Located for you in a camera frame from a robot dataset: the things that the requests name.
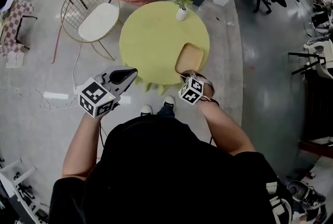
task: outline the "checkered blanket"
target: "checkered blanket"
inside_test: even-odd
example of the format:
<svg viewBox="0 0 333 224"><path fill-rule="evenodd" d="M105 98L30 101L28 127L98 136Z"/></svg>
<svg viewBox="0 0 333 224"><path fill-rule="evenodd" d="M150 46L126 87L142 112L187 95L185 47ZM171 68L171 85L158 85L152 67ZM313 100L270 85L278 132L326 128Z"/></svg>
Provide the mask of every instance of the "checkered blanket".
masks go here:
<svg viewBox="0 0 333 224"><path fill-rule="evenodd" d="M23 44L16 42L16 33L19 27L20 19L26 12L34 12L33 4L28 2L15 1L13 7L10 10L8 22L4 28L5 39L3 46L0 47L0 54L2 56L7 56L11 51L17 53L21 51L22 47L24 47Z"/></svg>

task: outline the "white vase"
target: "white vase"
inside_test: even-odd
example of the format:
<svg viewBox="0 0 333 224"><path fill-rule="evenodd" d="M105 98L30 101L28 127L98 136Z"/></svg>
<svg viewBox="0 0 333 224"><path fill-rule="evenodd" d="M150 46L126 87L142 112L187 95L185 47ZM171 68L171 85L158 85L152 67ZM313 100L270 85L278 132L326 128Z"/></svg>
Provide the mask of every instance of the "white vase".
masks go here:
<svg viewBox="0 0 333 224"><path fill-rule="evenodd" d="M183 21L186 18L186 14L187 14L186 9L180 8L178 9L178 12L176 14L176 19L178 21Z"/></svg>

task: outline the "beige tray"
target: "beige tray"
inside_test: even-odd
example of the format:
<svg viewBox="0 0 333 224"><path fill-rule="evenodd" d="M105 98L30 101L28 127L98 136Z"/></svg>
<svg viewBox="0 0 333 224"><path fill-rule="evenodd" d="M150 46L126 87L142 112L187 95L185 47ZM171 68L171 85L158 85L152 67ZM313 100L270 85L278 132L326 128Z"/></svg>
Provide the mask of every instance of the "beige tray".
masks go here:
<svg viewBox="0 0 333 224"><path fill-rule="evenodd" d="M198 71L203 58L203 51L191 43L185 43L179 54L175 70L181 74L186 70Z"/></svg>

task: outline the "gold wire chair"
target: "gold wire chair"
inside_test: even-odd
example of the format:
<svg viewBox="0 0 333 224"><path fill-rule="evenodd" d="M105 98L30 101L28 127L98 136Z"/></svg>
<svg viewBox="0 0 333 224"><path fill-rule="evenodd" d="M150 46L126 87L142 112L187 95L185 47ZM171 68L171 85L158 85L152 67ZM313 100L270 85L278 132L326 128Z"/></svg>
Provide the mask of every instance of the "gold wire chair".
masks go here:
<svg viewBox="0 0 333 224"><path fill-rule="evenodd" d="M116 5L111 4L111 1L65 0L61 8L60 20L61 26L70 38L77 42L91 43L98 54L108 58L99 53L94 47L93 43L99 42L111 59L114 60L100 42L114 29L119 21L119 0L116 0Z"/></svg>

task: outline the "round table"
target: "round table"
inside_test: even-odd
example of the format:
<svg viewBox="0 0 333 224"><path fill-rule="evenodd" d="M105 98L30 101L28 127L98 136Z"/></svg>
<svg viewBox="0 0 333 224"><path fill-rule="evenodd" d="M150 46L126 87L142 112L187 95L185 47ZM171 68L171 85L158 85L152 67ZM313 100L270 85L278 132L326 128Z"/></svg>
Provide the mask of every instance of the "round table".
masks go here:
<svg viewBox="0 0 333 224"><path fill-rule="evenodd" d="M190 9L186 19L176 20L178 6L155 2L134 11L125 22L119 40L125 65L138 70L136 83L143 80L145 91L152 83L162 95L169 86L181 83L175 71L178 56L186 43L203 50L200 69L209 54L209 36L202 20Z"/></svg>

